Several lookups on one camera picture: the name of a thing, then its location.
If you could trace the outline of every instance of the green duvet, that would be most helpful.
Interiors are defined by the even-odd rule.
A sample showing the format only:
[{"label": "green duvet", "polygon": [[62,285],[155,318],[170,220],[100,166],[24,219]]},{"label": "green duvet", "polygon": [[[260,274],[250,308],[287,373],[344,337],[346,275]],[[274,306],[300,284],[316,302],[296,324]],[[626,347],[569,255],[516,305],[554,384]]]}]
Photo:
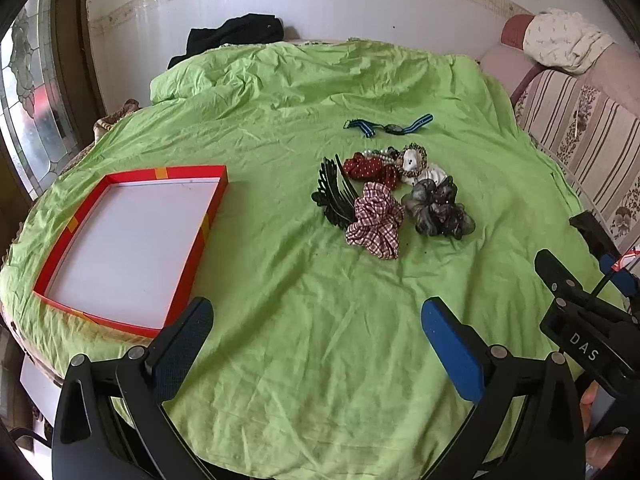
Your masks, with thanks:
[{"label": "green duvet", "polygon": [[[214,305],[214,329],[165,404],[209,462],[262,478],[416,479],[470,408],[422,333],[424,300],[440,296],[490,344],[543,358],[553,346],[538,324],[551,295],[536,252],[549,248],[585,287],[598,280],[567,222],[578,199],[468,57],[370,41],[225,47],[162,74],[151,95],[153,106],[120,121],[39,200],[0,294],[59,373],[78,352],[120,356],[140,339],[32,294],[50,248],[107,173],[226,164],[192,290]],[[405,137],[342,129],[425,113],[434,121]],[[324,156],[410,142],[453,175],[477,227],[462,241],[427,238],[405,219],[399,259],[383,261],[348,246],[310,195]]]}]

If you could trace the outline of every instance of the screw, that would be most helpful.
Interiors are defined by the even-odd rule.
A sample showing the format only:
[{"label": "screw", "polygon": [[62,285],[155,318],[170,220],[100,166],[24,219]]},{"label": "screw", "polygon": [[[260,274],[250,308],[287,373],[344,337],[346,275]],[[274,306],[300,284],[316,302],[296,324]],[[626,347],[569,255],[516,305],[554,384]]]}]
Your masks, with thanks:
[{"label": "screw", "polygon": [[145,354],[145,348],[143,346],[134,346],[127,352],[129,359],[140,359]]},{"label": "screw", "polygon": [[74,355],[71,359],[72,366],[80,366],[82,363],[84,363],[84,355],[82,354]]},{"label": "screw", "polygon": [[566,359],[560,352],[553,352],[551,354],[551,360],[557,365],[563,365],[566,362]]},{"label": "screw", "polygon": [[494,345],[491,347],[491,355],[497,359],[504,359],[509,353],[504,346]]}]

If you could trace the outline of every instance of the white cloth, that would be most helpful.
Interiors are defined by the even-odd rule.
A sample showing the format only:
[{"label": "white cloth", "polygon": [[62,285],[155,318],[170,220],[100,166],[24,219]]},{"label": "white cloth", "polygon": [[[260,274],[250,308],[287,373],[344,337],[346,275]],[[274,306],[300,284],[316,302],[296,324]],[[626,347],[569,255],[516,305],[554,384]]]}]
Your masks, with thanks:
[{"label": "white cloth", "polygon": [[578,12],[547,9],[527,27],[522,49],[542,65],[582,74],[611,43],[609,34]]},{"label": "white cloth", "polygon": [[427,167],[424,168],[424,171],[418,176],[402,176],[400,180],[406,184],[410,184],[411,186],[415,186],[417,182],[424,180],[425,178],[430,178],[436,183],[436,186],[439,186],[440,183],[447,177],[447,174],[444,170],[436,165],[436,164],[427,164]]}]

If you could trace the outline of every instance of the yellow tape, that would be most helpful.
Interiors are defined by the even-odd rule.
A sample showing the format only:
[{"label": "yellow tape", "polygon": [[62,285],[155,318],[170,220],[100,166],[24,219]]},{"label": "yellow tape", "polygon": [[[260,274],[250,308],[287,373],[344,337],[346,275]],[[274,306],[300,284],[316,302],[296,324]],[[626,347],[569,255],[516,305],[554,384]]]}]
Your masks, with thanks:
[{"label": "yellow tape", "polygon": [[72,310],[75,316],[81,317],[82,319],[84,319],[85,321],[88,321],[90,323],[95,323],[95,321],[93,319],[91,319],[90,317],[85,316],[84,312],[80,312],[79,310],[76,310],[74,308],[68,307],[69,310]]},{"label": "yellow tape", "polygon": [[202,237],[206,243],[207,238],[209,238],[209,215],[205,214],[202,219],[202,225],[200,227],[202,229]]},{"label": "yellow tape", "polygon": [[156,168],[156,180],[164,180],[165,178],[169,178],[166,168]]},{"label": "yellow tape", "polygon": [[78,220],[76,219],[76,217],[72,216],[71,220],[69,220],[69,223],[66,226],[69,228],[69,231],[71,231],[71,234],[73,234],[74,231],[78,228]]}]

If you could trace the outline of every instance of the blue striped strap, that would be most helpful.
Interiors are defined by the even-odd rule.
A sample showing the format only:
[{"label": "blue striped strap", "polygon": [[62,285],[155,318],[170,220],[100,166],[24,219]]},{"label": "blue striped strap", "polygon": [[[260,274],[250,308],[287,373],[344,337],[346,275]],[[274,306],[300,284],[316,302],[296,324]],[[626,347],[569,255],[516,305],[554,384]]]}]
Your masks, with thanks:
[{"label": "blue striped strap", "polygon": [[359,128],[367,139],[370,139],[376,134],[375,128],[383,128],[388,134],[392,135],[406,135],[412,134],[419,128],[423,127],[425,124],[429,124],[433,121],[433,115],[426,114],[422,117],[416,119],[411,126],[406,128],[402,128],[397,124],[387,124],[383,126],[382,124],[372,123],[371,121],[366,121],[364,119],[352,119],[351,121],[347,121],[344,123],[344,128]]}]

